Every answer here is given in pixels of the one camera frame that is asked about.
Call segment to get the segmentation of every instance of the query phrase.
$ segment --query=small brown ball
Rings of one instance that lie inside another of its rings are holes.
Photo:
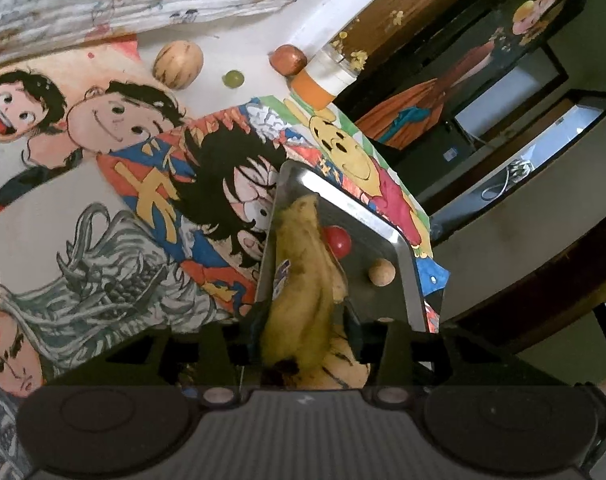
[[[272,68],[285,77],[298,74],[307,65],[307,57],[294,45],[285,44],[270,54]]]
[[[165,45],[154,62],[154,78],[168,88],[187,88],[203,68],[203,51],[192,41]]]
[[[392,283],[397,275],[397,269],[394,265],[384,258],[378,258],[369,268],[369,279],[376,286],[386,286]]]

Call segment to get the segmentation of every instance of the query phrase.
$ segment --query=green grape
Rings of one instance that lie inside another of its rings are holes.
[[[223,84],[228,88],[238,88],[245,82],[245,76],[238,70],[230,70],[223,76]]]

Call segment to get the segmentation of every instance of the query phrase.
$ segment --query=ribbed gray panel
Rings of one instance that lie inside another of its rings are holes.
[[[44,472],[34,480],[62,480]],[[132,480],[498,480],[434,450],[409,415],[359,392],[255,392],[206,415],[173,457]],[[541,480],[585,480],[576,470]]]

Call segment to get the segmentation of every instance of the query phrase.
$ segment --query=black hair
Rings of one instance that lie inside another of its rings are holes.
[[[58,123],[65,116],[65,97],[49,77],[25,70],[13,70],[0,75],[0,85],[13,83],[22,83],[25,93],[40,101],[48,111],[36,126],[38,131]]]
[[[170,121],[174,127],[183,124],[183,116],[185,114],[179,111],[179,107],[173,97],[153,86],[112,80],[105,93],[118,93],[123,97],[144,102],[161,112],[161,115]]]
[[[187,219],[197,225],[209,226],[206,237],[212,240],[230,238],[232,254],[241,254],[241,267],[252,267],[256,261],[248,256],[238,241],[238,233],[251,231],[255,222],[245,222],[238,218],[223,191],[223,182],[230,191],[234,192],[234,170],[247,166],[248,159],[264,165],[259,157],[262,156],[276,170],[280,170],[287,160],[285,148],[282,145],[274,147],[272,141],[263,142],[255,131],[249,134],[236,123],[231,130],[221,128],[208,134],[198,143],[189,132],[185,133],[185,144],[189,150],[190,162],[194,179],[192,182],[173,180],[179,199],[175,201],[176,208]],[[259,241],[264,241],[265,235],[253,232]]]

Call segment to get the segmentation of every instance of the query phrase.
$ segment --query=round black disc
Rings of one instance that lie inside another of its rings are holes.
[[[583,459],[596,434],[587,396],[570,386],[440,386],[425,423],[459,462],[499,474],[544,474]]]
[[[173,386],[44,386],[21,405],[17,429],[39,468],[117,474],[165,455],[189,420]]]

